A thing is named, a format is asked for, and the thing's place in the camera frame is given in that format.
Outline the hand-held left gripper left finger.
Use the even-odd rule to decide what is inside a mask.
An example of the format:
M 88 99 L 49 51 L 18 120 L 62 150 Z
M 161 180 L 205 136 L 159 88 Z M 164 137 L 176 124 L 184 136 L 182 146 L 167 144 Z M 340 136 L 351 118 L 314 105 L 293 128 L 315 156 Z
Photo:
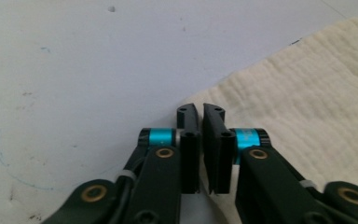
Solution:
M 192 104 L 174 128 L 143 128 L 126 168 L 136 175 L 124 224 L 179 224 L 181 196 L 199 191 L 200 128 Z

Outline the cream towel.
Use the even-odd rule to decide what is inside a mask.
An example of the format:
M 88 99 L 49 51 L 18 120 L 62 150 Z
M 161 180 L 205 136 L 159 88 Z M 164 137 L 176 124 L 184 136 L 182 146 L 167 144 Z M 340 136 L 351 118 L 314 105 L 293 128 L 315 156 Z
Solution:
M 324 224 L 358 224 L 358 17 L 301 39 L 189 98 L 225 110 L 229 129 L 259 128 L 305 178 L 324 210 Z M 209 191 L 201 151 L 200 176 L 212 213 L 186 210 L 184 224 L 242 224 L 235 205 L 240 166 L 230 192 Z

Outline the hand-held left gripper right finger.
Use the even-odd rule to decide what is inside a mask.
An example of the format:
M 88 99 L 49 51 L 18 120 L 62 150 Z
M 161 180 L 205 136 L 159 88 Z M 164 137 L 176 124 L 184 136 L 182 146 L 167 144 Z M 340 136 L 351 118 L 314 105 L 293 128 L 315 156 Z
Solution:
M 314 189 L 272 147 L 259 128 L 229 129 L 225 110 L 206 104 L 202 123 L 209 191 L 228 194 L 232 167 L 240 166 L 235 205 L 242 224 L 324 224 Z

